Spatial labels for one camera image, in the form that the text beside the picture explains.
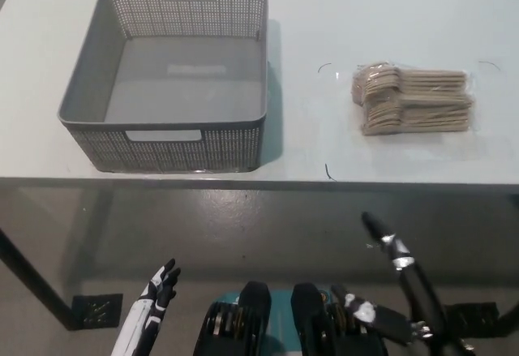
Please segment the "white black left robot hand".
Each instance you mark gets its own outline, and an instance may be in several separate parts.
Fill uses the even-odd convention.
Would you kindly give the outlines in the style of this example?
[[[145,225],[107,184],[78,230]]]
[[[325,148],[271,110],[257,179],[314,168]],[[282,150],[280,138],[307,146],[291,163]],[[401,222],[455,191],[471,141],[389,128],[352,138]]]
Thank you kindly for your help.
[[[132,304],[111,356],[150,355],[166,309],[176,295],[174,287],[180,273],[174,258],[159,268]]]

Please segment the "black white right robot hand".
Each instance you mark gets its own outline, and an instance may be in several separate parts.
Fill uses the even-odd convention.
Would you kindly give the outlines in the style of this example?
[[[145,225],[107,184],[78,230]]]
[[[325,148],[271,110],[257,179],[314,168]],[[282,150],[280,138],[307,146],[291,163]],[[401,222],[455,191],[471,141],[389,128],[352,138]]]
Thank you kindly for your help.
[[[471,355],[461,339],[455,336],[440,300],[418,261],[391,228],[369,212],[361,215],[362,224],[371,238],[388,256],[401,289],[416,322],[388,307],[381,306],[333,285],[332,294],[345,311],[364,328],[404,346],[423,342],[430,355]]]

